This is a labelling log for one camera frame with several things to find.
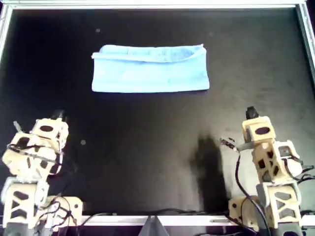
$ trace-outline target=cloth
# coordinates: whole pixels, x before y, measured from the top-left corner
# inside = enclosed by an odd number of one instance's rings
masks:
[[[209,79],[203,45],[126,47],[105,45],[93,53],[95,92],[206,90]]]

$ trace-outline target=towel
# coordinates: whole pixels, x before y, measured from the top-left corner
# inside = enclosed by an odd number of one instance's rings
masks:
[[[93,53],[95,92],[179,92],[206,90],[209,79],[203,45],[127,47],[105,45]]]

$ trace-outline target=wire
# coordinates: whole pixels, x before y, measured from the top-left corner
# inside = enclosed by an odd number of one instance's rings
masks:
[[[65,197],[61,197],[61,198],[63,198],[63,199],[68,203],[69,210],[68,210],[68,209],[65,209],[65,208],[63,208],[63,207],[61,207],[61,209],[66,212],[66,215],[65,215],[63,221],[62,221],[61,223],[59,223],[59,224],[53,225],[53,226],[51,227],[51,230],[52,230],[53,228],[55,228],[55,227],[58,227],[58,226],[63,225],[63,224],[66,222],[66,220],[69,219],[69,221],[68,221],[68,226],[67,226],[67,230],[66,230],[66,232],[67,232],[67,231],[68,231],[68,228],[69,228],[70,217],[73,218],[73,221],[74,221],[74,222],[76,222],[76,219],[73,217],[73,215],[72,215],[72,213],[71,213],[71,206],[70,206],[69,201],[68,201]]]
[[[56,161],[50,160],[50,159],[48,159],[48,158],[46,158],[46,157],[43,157],[43,156],[39,156],[39,155],[36,155],[36,154],[32,154],[32,153],[23,151],[23,150],[21,150],[21,149],[12,147],[11,145],[8,145],[8,146],[7,146],[7,149],[9,149],[9,150],[11,150],[11,151],[14,151],[14,152],[17,152],[17,153],[20,153],[20,154],[22,154],[22,155],[26,155],[26,156],[30,156],[30,157],[33,157],[33,158],[41,159],[42,161],[51,162],[51,163],[54,163],[55,165],[61,165],[61,163],[57,163]]]
[[[241,204],[241,221],[243,223],[243,204],[244,202],[246,201],[247,198],[244,198],[244,200],[242,201],[242,204]]]
[[[70,207],[69,201],[68,201],[65,197],[61,197],[61,198],[63,198],[63,199],[68,203],[69,212],[71,212],[71,207]],[[70,214],[70,217],[72,217],[73,222],[76,222],[76,219],[73,217],[72,213]],[[67,235],[67,232],[68,232],[68,229],[69,229],[70,217],[68,217],[68,226],[67,226],[67,229],[66,229],[66,231],[65,231],[65,233],[64,233],[65,236]]]
[[[243,186],[240,183],[240,180],[238,178],[238,171],[240,169],[241,153],[238,150],[237,150],[237,152],[239,153],[239,155],[238,155],[238,159],[237,159],[237,162],[236,162],[236,169],[235,169],[236,183],[239,186],[239,188],[241,189],[241,191],[244,193],[246,198],[255,206],[255,208],[259,212],[259,214],[262,217],[262,220],[263,220],[263,222],[264,222],[264,224],[266,226],[267,235],[271,236],[271,232],[270,232],[270,229],[268,227],[267,219],[266,219],[266,217],[264,215],[264,212],[261,210],[260,206],[252,199],[252,197],[246,192],[246,190],[243,188]]]
[[[313,180],[313,179],[315,179],[315,176],[312,176],[312,175],[310,175],[310,174],[304,174],[304,175],[302,175],[301,178],[297,178],[297,177],[293,176],[293,174],[291,173],[291,171],[290,171],[290,169],[289,169],[289,167],[288,167],[287,159],[283,159],[283,161],[284,161],[284,167],[285,167],[286,172],[289,174],[289,176],[290,176],[292,179],[294,179],[295,181],[297,181],[298,184],[303,183],[303,182],[308,181],[308,180]],[[313,170],[313,169],[314,169],[314,166],[308,166],[306,169],[304,169],[304,170],[302,171],[302,173],[305,173],[305,172],[310,171],[310,170]]]
[[[238,222],[236,219],[233,219],[233,218],[230,217],[228,214],[223,213],[223,215],[224,215],[229,221],[232,221],[234,224],[236,224],[236,225],[238,225],[238,226],[241,226],[241,227],[243,227],[244,229],[247,229],[247,230],[251,231],[252,233],[257,234],[257,232],[256,232],[255,230],[253,230],[253,229],[251,229],[250,227],[248,227],[248,226],[246,226],[246,225],[244,225],[244,224]]]
[[[46,212],[46,213],[43,213],[43,214],[38,218],[38,220],[37,220],[37,222],[36,222],[36,224],[35,224],[36,226],[38,225],[38,223],[40,222],[40,219],[41,219],[42,217],[44,217],[45,215],[48,215],[48,214],[55,214],[55,213],[60,209],[61,203],[60,203],[60,202],[57,202],[57,201],[51,202],[46,208],[52,206],[52,205],[55,204],[55,203],[58,203],[58,204],[59,204],[58,207],[57,207],[57,209],[54,210],[54,211],[48,211],[48,212]]]
[[[165,208],[165,209],[161,209],[161,210],[157,210],[157,211],[153,211],[153,212],[146,212],[146,214],[148,214],[148,215],[160,215],[160,214],[168,212],[168,211],[177,212],[180,215],[210,215],[205,211],[182,210],[182,209],[177,209],[177,208]]]
[[[80,229],[79,229],[77,235],[80,236],[82,227],[83,227],[89,220],[91,220],[91,219],[94,218],[95,216],[101,216],[101,215],[109,215],[109,214],[108,214],[108,213],[98,213],[98,214],[95,214],[95,215],[91,215],[89,218],[87,218],[85,221],[83,221],[83,223],[80,225]]]

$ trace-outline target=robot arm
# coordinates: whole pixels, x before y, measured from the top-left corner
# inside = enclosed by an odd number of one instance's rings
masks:
[[[60,113],[38,119],[29,133],[18,128],[7,145],[2,161],[14,176],[7,178],[1,192],[4,235],[50,235],[81,222],[80,199],[47,196],[47,177],[62,167],[67,136],[68,125]]]
[[[255,164],[259,182],[256,186],[258,196],[251,196],[262,212],[271,235],[283,236],[294,232],[302,236],[301,193],[297,178],[303,171],[302,161],[291,141],[276,141],[275,130],[268,117],[260,117],[254,107],[249,107],[247,120],[243,122],[245,143],[241,146],[232,141],[221,143],[241,152],[252,149],[252,161]],[[234,198],[229,201],[230,218],[236,224],[243,224],[269,235],[263,221],[248,197]]]

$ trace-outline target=blue towel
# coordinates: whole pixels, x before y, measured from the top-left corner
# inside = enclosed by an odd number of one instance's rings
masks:
[[[203,45],[125,47],[93,53],[95,92],[178,92],[209,88]]]

